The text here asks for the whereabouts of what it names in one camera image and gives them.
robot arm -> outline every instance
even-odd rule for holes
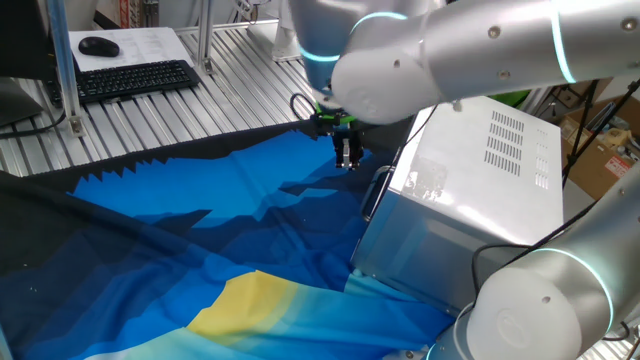
[[[364,122],[640,69],[637,0],[384,3],[291,3],[312,87]]]
[[[296,0],[323,104],[388,124],[457,99],[640,73],[640,0]],[[640,301],[640,164],[493,274],[428,360],[573,360]]]

wire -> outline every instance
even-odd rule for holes
[[[249,20],[249,25],[255,25],[258,22],[258,5],[253,5],[253,10],[251,11],[251,17],[247,20]]]
[[[587,95],[587,101],[585,103],[584,106],[584,111],[582,112],[582,120],[580,121],[580,126],[578,126],[578,133],[576,135],[576,139],[575,142],[573,143],[573,149],[571,150],[571,155],[569,155],[567,157],[567,166],[565,166],[565,168],[562,171],[562,188],[564,189],[564,187],[567,185],[567,181],[569,180],[569,172],[571,171],[571,168],[573,167],[573,165],[575,165],[576,161],[578,160],[576,157],[576,154],[578,153],[578,148],[580,147],[580,137],[582,136],[582,131],[585,128],[585,125],[587,123],[587,118],[589,117],[589,111],[591,110],[591,108],[593,107],[593,97],[596,94],[596,89],[598,87],[598,83],[600,82],[600,80],[593,80],[591,82],[591,85],[589,86],[589,94]]]
[[[604,118],[602,123],[600,123],[600,125],[598,125],[598,127],[593,131],[593,133],[591,134],[589,139],[584,143],[584,145],[580,147],[580,150],[578,151],[578,153],[575,154],[574,160],[577,160],[578,158],[580,158],[580,156],[582,156],[582,154],[587,150],[587,148],[589,148],[589,145],[591,145],[591,143],[593,143],[596,140],[596,137],[598,137],[598,135],[604,130],[605,126],[609,124],[611,119],[613,119],[613,117],[616,116],[618,111],[622,109],[624,104],[631,98],[633,93],[635,93],[639,88],[640,88],[640,79],[638,79],[638,81],[631,82],[631,84],[629,85],[629,91],[627,91],[627,93],[622,97],[622,99],[618,101],[618,103],[616,104],[616,107]]]
[[[522,257],[524,257],[524,256],[526,256],[528,254],[531,254],[532,252],[540,249],[542,246],[548,244],[551,240],[555,239],[556,236],[558,236],[560,233],[565,231],[571,225],[575,224],[578,220],[582,219],[582,217],[584,217],[593,208],[593,206],[596,203],[597,203],[597,201],[595,201],[591,205],[587,206],[584,210],[579,212],[576,216],[574,216],[569,221],[564,223],[562,226],[560,226],[559,228],[557,228],[556,230],[551,232],[549,235],[547,235],[544,238],[542,238],[540,241],[538,241],[534,245],[528,246],[528,245],[517,245],[517,244],[495,244],[495,245],[484,245],[484,246],[481,246],[481,247],[477,248],[476,251],[473,253],[473,257],[471,258],[471,276],[473,277],[473,289],[474,289],[475,294],[476,294],[476,301],[478,300],[478,295],[480,294],[480,280],[478,279],[478,270],[477,270],[477,266],[476,265],[478,263],[478,259],[480,258],[480,254],[483,251],[488,250],[488,249],[493,249],[493,248],[516,248],[516,249],[519,248],[519,249],[526,249],[521,254],[515,256],[508,263],[506,263],[505,265],[502,266],[502,267],[505,267],[505,266],[507,266],[509,264],[512,264],[516,260],[519,260]]]
[[[529,249],[531,246],[529,245],[517,245],[517,244],[495,244],[495,245],[484,245],[480,246],[473,253],[473,257],[471,258],[471,275],[473,276],[473,289],[476,292],[476,300],[478,300],[478,295],[480,294],[480,280],[478,279],[478,270],[477,263],[480,254],[489,249],[495,248],[514,248],[514,249]]]
[[[593,206],[597,203],[597,201],[593,202],[591,205],[587,206],[584,210],[582,210],[581,212],[579,212],[576,216],[574,216],[573,218],[571,218],[569,221],[567,221],[566,223],[564,223],[562,226],[560,226],[559,228],[555,229],[551,234],[545,236],[544,238],[542,238],[542,240],[538,241],[537,243],[535,243],[534,245],[532,245],[531,247],[529,247],[528,250],[524,251],[522,254],[516,256],[515,258],[513,258],[511,261],[509,261],[505,266],[512,264],[514,261],[517,261],[519,259],[521,259],[522,257],[531,254],[532,252],[540,249],[541,247],[543,247],[544,245],[548,244],[551,240],[555,239],[556,236],[558,236],[560,233],[562,233],[563,231],[565,231],[567,228],[569,228],[571,225],[575,224],[576,221],[582,219],[582,217],[584,217],[589,210],[591,210],[593,208]]]
[[[607,104],[607,106],[604,107],[604,109],[600,110],[600,112],[593,117],[593,119],[591,119],[591,121],[589,121],[589,123],[587,124],[587,130],[591,131],[595,128],[597,128],[598,126],[600,126],[600,124],[604,121],[604,119],[609,116],[609,113],[612,112],[616,107],[616,103],[614,102],[610,102],[609,104]]]
[[[62,123],[65,118],[66,118],[66,114],[63,111],[62,114],[60,115],[60,118],[58,118],[58,120],[56,120],[56,122],[54,122],[51,125],[45,126],[43,128],[40,128],[40,129],[33,129],[33,130],[26,130],[26,131],[15,131],[15,132],[12,132],[12,133],[0,134],[0,140],[15,139],[15,138],[20,138],[20,137],[25,137],[25,136],[41,134],[41,133],[43,133],[43,132],[45,132],[45,131],[47,131],[49,129],[53,129],[54,127],[60,125],[60,123]]]
[[[631,336],[631,330],[629,329],[629,325],[627,325],[626,322],[621,322],[620,325],[622,325],[622,328],[624,329],[624,336],[621,337],[617,337],[617,338],[610,338],[610,337],[603,337],[602,340],[604,341],[623,341],[629,338],[629,336]]]
[[[291,95],[291,99],[289,99],[289,108],[291,108],[291,111],[293,112],[293,115],[295,115],[295,116],[296,116],[296,118],[298,118],[298,120],[300,120],[300,121],[307,120],[307,119],[303,118],[303,117],[300,115],[300,113],[298,113],[298,112],[296,111],[296,109],[295,109],[295,106],[294,106],[294,105],[295,105],[295,100],[296,100],[296,98],[297,98],[297,97],[301,97],[301,98],[303,98],[303,99],[305,100],[305,102],[306,102],[307,104],[309,104],[309,106],[311,106],[312,111],[314,111],[314,112],[315,112],[315,108],[316,108],[316,107],[315,107],[315,105],[313,104],[313,102],[312,102],[308,97],[306,97],[304,94],[302,94],[302,93],[295,93],[295,94]]]
[[[636,353],[636,350],[638,350],[638,346],[640,346],[640,338],[636,340],[636,343],[633,345],[633,348],[631,348],[631,352],[629,353],[629,355],[627,355],[627,358],[625,360],[631,360],[633,355]]]
[[[552,106],[556,106],[555,101],[552,101],[549,103],[549,105],[547,105],[546,108],[544,108],[544,110],[542,110],[542,112],[540,112],[538,115],[536,115],[536,117],[541,117],[542,115],[544,115],[544,113],[546,113]]]
[[[404,150],[405,146],[409,145],[411,140],[413,140],[416,137],[416,135],[418,135],[418,133],[420,133],[420,131],[422,131],[422,129],[424,129],[425,126],[427,126],[427,123],[429,122],[429,120],[431,120],[433,113],[435,113],[436,110],[438,109],[438,105],[440,104],[436,104],[436,106],[433,107],[433,111],[431,112],[431,114],[429,114],[429,117],[427,117],[427,120],[424,121],[424,124],[422,124],[422,126],[420,126],[420,128],[413,134],[413,136],[411,136],[411,138],[409,138],[409,140],[407,140],[407,142],[404,143],[404,145],[402,145],[402,149],[400,150]]]

keyboard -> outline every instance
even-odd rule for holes
[[[195,86],[198,74],[184,60],[123,66],[76,73],[80,103],[109,99],[130,100],[133,95]],[[48,81],[51,103],[62,107],[60,84]]]

black mouse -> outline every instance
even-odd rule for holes
[[[81,53],[91,56],[116,57],[120,54],[120,47],[111,40],[96,36],[82,39],[78,49]]]

paper sheet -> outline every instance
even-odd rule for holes
[[[120,47],[120,54],[114,58],[82,54],[78,45],[89,36],[115,42]],[[193,66],[187,50],[171,28],[70,31],[69,40],[78,67],[83,72],[167,60],[186,60],[189,66]]]

